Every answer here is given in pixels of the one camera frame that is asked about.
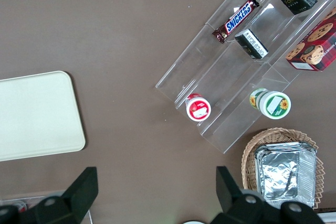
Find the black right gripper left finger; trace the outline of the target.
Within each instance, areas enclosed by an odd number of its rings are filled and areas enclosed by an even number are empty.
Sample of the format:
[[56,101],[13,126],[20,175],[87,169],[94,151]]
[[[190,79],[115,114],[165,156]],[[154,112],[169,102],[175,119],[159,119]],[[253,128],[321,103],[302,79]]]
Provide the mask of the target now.
[[44,198],[20,214],[20,222],[81,223],[97,195],[97,168],[87,167],[62,195]]

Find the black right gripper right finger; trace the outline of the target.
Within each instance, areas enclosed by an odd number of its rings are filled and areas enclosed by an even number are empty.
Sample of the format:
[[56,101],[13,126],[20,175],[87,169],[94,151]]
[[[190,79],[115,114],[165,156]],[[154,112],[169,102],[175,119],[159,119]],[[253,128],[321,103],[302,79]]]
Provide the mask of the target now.
[[303,203],[287,201],[277,209],[251,193],[242,193],[225,166],[216,167],[216,194],[222,212],[211,223],[323,223]]

